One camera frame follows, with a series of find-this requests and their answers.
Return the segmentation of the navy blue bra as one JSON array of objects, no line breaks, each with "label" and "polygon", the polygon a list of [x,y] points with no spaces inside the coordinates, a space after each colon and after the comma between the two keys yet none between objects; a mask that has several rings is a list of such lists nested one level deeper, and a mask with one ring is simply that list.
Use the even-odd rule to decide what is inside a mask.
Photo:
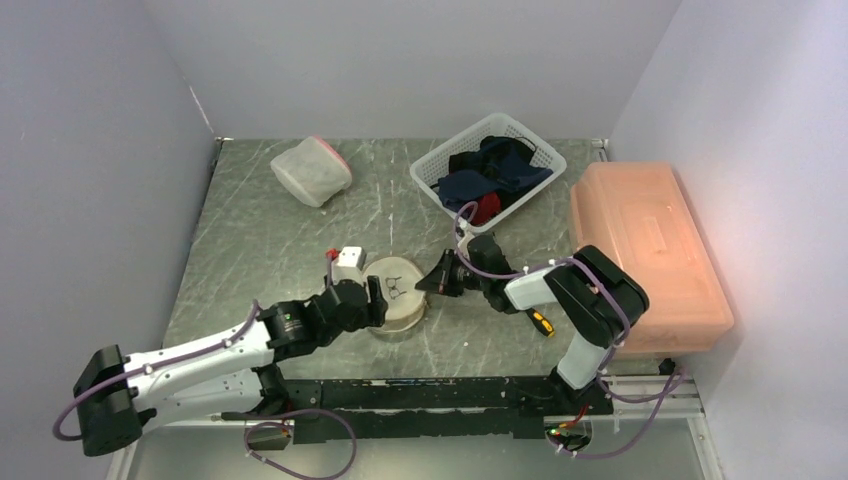
[{"label": "navy blue bra", "polygon": [[475,202],[472,222],[481,225],[553,175],[551,169],[531,164],[535,153],[536,145],[523,137],[487,136],[477,150],[450,156],[448,173],[430,188],[454,212]]}]

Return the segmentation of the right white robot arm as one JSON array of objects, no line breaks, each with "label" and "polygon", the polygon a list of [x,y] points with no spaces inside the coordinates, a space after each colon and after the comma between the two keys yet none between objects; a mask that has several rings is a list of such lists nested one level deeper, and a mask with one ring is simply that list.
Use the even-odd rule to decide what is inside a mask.
[{"label": "right white robot arm", "polygon": [[550,391],[553,406],[564,415],[574,415],[588,404],[589,387],[597,384],[614,350],[650,308],[647,292],[593,245],[519,271],[509,264],[492,234],[445,250],[415,288],[449,297],[479,291],[495,311],[523,313],[547,336],[554,329],[538,308],[558,304],[575,329],[553,369],[559,381]]}]

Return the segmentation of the red bra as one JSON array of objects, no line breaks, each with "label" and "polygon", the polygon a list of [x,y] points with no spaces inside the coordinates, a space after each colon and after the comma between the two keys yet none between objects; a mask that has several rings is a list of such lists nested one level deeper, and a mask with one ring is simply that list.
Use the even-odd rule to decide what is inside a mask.
[{"label": "red bra", "polygon": [[496,192],[490,192],[475,201],[471,208],[469,221],[474,226],[482,226],[496,217],[502,210],[501,199]]}]

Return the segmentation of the white mesh laundry bag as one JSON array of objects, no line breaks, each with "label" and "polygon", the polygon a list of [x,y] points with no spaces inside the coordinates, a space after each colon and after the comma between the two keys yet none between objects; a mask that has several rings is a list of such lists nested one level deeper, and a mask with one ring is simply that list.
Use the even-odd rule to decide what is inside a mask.
[{"label": "white mesh laundry bag", "polygon": [[415,288],[424,278],[421,269],[411,260],[390,256],[368,264],[365,275],[380,280],[388,305],[384,325],[369,327],[367,331],[385,342],[399,343],[410,338],[427,309],[426,294]]}]

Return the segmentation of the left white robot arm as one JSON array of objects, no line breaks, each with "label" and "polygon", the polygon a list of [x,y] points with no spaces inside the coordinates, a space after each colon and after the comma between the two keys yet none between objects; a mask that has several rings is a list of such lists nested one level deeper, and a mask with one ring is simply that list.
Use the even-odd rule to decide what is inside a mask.
[{"label": "left white robot arm", "polygon": [[306,300],[252,304],[240,325],[176,347],[125,355],[97,350],[73,386],[88,457],[120,450],[146,431],[206,413],[251,413],[264,420],[289,406],[278,367],[329,346],[344,332],[385,323],[381,281],[345,279]]}]

